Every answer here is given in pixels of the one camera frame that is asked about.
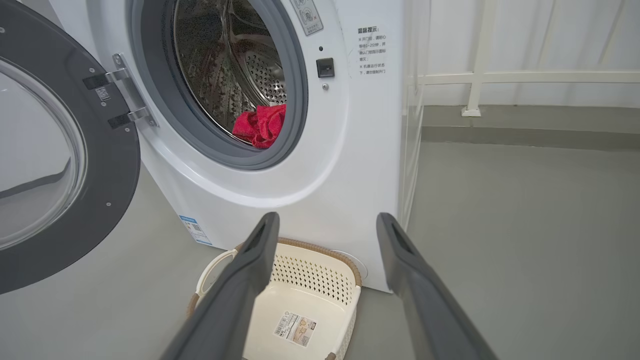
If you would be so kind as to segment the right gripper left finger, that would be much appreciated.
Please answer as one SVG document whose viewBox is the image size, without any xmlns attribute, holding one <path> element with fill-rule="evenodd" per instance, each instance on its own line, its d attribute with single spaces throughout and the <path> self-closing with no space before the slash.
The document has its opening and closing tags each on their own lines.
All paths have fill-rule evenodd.
<svg viewBox="0 0 640 360">
<path fill-rule="evenodd" d="M 280 224 L 276 212 L 263 215 L 162 360 L 242 360 L 254 303 L 270 282 Z"/>
</svg>

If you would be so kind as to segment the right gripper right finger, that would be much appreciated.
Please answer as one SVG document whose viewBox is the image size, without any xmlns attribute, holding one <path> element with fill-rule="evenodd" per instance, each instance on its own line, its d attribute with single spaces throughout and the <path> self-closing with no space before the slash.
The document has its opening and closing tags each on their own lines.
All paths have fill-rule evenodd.
<svg viewBox="0 0 640 360">
<path fill-rule="evenodd" d="M 498 356 L 397 219 L 381 212 L 375 228 L 386 282 L 402 300 L 415 358 L 496 360 Z"/>
</svg>

